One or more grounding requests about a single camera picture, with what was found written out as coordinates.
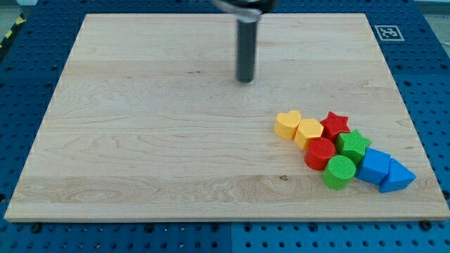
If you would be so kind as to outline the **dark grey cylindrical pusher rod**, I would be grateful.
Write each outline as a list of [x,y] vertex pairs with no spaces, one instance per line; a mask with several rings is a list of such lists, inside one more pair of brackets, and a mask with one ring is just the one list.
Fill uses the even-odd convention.
[[255,75],[258,22],[237,20],[236,34],[236,79],[249,83]]

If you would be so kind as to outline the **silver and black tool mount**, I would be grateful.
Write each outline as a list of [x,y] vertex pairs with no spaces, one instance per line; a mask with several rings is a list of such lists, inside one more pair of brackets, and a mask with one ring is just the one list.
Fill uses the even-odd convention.
[[242,22],[257,22],[262,15],[275,9],[278,0],[212,0],[212,4]]

